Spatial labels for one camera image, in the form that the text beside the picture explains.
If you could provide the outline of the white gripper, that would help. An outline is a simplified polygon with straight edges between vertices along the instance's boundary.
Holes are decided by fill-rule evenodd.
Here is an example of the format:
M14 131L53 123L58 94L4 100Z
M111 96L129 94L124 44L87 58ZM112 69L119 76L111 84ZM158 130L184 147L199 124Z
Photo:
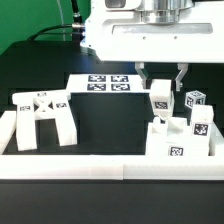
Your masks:
M144 62L178 63L177 91L188 63L224 63L224 0L91 0L85 29L100 59L136 62L144 89Z

